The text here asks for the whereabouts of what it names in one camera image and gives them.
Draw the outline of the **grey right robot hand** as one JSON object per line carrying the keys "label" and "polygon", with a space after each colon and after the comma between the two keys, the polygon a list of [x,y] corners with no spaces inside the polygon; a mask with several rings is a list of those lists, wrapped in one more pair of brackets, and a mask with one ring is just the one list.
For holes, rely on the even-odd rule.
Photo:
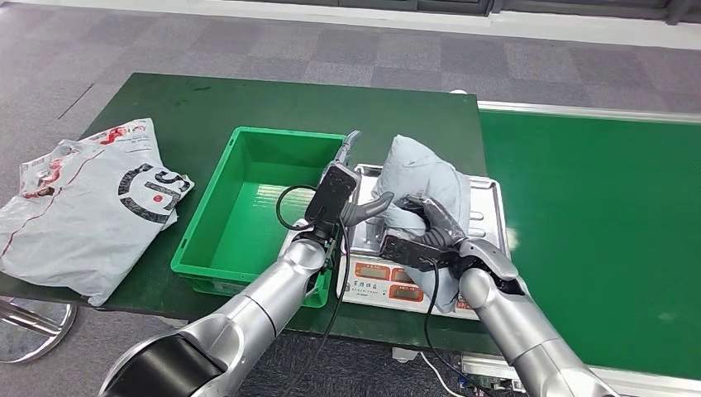
{"label": "grey right robot hand", "polygon": [[393,236],[426,246],[456,250],[467,239],[460,224],[439,201],[430,196],[409,194],[400,201],[400,208],[418,215],[424,221],[427,229],[419,237],[409,232],[390,231],[389,233]]}

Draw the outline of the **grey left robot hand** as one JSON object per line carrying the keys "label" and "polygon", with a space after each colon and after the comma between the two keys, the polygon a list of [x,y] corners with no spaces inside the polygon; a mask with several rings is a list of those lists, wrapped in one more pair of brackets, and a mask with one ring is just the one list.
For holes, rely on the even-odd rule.
{"label": "grey left robot hand", "polygon": [[[359,130],[354,130],[344,138],[340,149],[337,151],[333,159],[336,163],[346,165],[351,147],[353,146],[354,141],[359,134]],[[368,203],[346,203],[343,209],[341,210],[340,221],[346,227],[353,227],[358,223],[380,215],[390,206],[393,200],[394,193],[385,192],[381,194],[378,198],[375,198],[372,201],[369,201]]]}

